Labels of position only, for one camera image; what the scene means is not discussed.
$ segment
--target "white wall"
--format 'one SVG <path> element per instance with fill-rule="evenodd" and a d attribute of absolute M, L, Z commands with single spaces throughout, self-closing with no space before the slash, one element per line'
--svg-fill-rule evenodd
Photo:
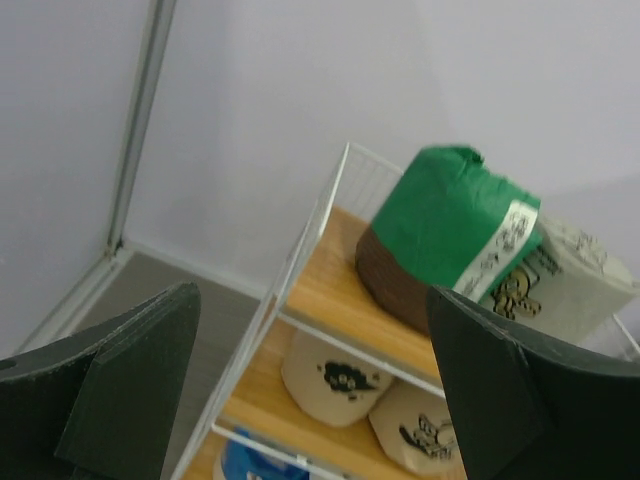
<path fill-rule="evenodd" d="M 0 358 L 102 253 L 147 10 L 0 2 Z"/>
<path fill-rule="evenodd" d="M 126 237 L 259 290 L 345 142 L 406 166 L 461 141 L 640 273 L 639 24 L 627 0 L 180 0 Z"/>

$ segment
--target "printed cartoon logo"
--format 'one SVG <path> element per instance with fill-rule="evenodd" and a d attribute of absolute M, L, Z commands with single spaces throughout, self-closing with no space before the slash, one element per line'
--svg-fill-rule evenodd
<path fill-rule="evenodd" d="M 526 263 L 518 266 L 491 293 L 493 311 L 510 320 L 516 313 L 535 317 L 542 310 L 540 302 L 529 298 L 529 291 L 538 283 L 540 276 Z"/>
<path fill-rule="evenodd" d="M 450 460 L 458 446 L 451 420 L 445 420 L 436 427 L 426 415 L 420 414 L 418 428 L 413 432 L 410 433 L 404 425 L 400 425 L 398 430 L 405 442 L 431 459 Z"/>
<path fill-rule="evenodd" d="M 317 369 L 319 372 L 323 371 L 321 365 L 318 365 Z M 374 373 L 371 379 L 379 382 L 380 374 Z M 329 384 L 332 391 L 345 393 L 350 402 L 358 399 L 358 392 L 378 389 L 377 386 L 369 383 L 364 373 L 346 363 L 326 362 L 324 364 L 324 381 Z"/>

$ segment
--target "black printed logo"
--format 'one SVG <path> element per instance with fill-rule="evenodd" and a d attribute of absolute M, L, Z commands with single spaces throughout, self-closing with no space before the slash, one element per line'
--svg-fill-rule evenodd
<path fill-rule="evenodd" d="M 318 365 L 317 369 L 319 372 L 324 371 L 324 381 L 331 387 L 331 390 L 346 394 L 350 402 L 356 401 L 359 397 L 362 398 L 358 392 L 378 389 L 377 386 L 369 383 L 364 373 L 346 363 L 328 361 L 324 364 L 324 369 L 322 365 Z M 374 373 L 371 379 L 379 382 L 380 374 Z"/>
<path fill-rule="evenodd" d="M 450 460 L 453 450 L 458 446 L 451 420 L 445 420 L 436 427 L 426 415 L 420 414 L 418 428 L 409 432 L 404 425 L 400 425 L 399 431 L 405 442 L 431 459 Z"/>

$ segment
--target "blue container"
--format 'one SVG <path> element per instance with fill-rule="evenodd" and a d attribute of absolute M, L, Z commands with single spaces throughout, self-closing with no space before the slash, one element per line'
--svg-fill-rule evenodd
<path fill-rule="evenodd" d="M 248 432 L 236 433 L 251 438 Z M 293 465 L 276 465 L 262 453 L 229 440 L 222 453 L 222 473 L 226 480 L 309 480 L 309 472 Z"/>

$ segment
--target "metal rod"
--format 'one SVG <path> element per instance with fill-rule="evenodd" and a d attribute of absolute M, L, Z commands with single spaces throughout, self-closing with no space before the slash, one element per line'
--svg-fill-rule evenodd
<path fill-rule="evenodd" d="M 135 182 L 144 137 L 149 125 L 160 67 L 169 37 L 176 0 L 152 0 L 150 16 L 140 49 L 136 84 L 130 103 L 127 128 L 120 156 L 120 174 L 111 206 L 111 221 L 107 236 L 107 254 L 120 248 L 122 232 Z"/>

